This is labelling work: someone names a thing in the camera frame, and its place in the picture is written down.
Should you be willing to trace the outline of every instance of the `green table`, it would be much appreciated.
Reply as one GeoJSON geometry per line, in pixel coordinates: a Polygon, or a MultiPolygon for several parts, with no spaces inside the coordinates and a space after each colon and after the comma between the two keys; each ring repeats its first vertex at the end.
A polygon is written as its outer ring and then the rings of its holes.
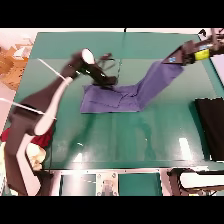
{"type": "MultiPolygon", "coordinates": [[[[89,48],[96,58],[111,52],[116,66],[108,75],[118,74],[119,84],[130,85],[144,77],[153,61],[165,58],[197,35],[119,32],[39,33],[15,101],[38,91],[55,79],[45,60],[60,71],[70,55],[89,48]]],[[[192,102],[195,98],[224,96],[222,84],[210,60],[185,67],[185,71],[159,94],[143,112],[80,114],[83,76],[66,90],[57,115],[53,139],[52,169],[75,169],[82,153],[82,169],[144,168],[224,165],[208,161],[208,148],[192,102]],[[186,159],[180,138],[187,139],[192,160],[186,159]]]]}

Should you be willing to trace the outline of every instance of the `blue fabric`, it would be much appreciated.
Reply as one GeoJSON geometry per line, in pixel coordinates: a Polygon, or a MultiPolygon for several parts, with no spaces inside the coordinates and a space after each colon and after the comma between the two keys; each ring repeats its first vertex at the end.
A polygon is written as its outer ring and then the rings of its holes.
{"type": "Polygon", "coordinates": [[[81,113],[137,112],[181,74],[176,64],[154,62],[145,77],[135,85],[114,86],[112,90],[99,86],[84,86],[81,113]]]}

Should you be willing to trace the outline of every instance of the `black folded fabric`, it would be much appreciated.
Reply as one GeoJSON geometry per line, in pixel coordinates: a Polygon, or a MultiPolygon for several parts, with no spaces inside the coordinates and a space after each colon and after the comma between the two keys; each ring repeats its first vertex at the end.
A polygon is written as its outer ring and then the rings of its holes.
{"type": "Polygon", "coordinates": [[[196,99],[196,109],[213,161],[224,161],[224,100],[196,99]]]}

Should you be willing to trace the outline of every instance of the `red cloth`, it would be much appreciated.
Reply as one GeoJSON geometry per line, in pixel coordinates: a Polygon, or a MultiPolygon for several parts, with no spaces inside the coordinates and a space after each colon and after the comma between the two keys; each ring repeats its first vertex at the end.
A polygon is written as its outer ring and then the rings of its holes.
{"type": "MultiPolygon", "coordinates": [[[[52,124],[52,126],[49,128],[49,130],[41,136],[35,136],[33,138],[33,140],[31,141],[31,143],[35,144],[35,145],[39,145],[41,148],[47,147],[52,139],[53,136],[53,127],[54,127],[54,123],[52,124]]],[[[2,135],[0,136],[0,140],[2,142],[6,142],[9,136],[9,131],[10,128],[7,128],[5,131],[3,131],[2,135]]]]}

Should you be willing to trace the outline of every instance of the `yellow-green label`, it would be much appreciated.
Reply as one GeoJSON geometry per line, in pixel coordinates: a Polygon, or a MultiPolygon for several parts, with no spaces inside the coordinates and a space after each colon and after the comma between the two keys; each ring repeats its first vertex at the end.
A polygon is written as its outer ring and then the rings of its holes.
{"type": "Polygon", "coordinates": [[[209,58],[209,49],[199,51],[199,52],[195,53],[194,55],[195,55],[195,59],[197,61],[209,58]]]}

